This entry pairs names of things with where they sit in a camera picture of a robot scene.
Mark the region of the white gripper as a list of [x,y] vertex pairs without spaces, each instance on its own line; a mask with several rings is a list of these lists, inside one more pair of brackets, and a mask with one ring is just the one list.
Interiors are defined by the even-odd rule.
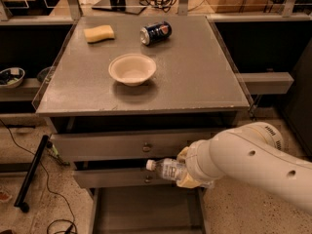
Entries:
[[211,142],[198,140],[184,147],[176,156],[180,163],[186,164],[188,174],[176,182],[181,188],[195,188],[201,184],[220,179],[224,173],[213,162],[210,153]]

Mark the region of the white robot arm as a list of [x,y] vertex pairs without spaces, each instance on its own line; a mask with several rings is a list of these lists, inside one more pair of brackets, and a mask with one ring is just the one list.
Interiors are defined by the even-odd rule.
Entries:
[[230,176],[312,214],[312,163],[283,148],[280,132],[264,122],[222,131],[182,149],[177,159],[186,170],[177,185],[195,188]]

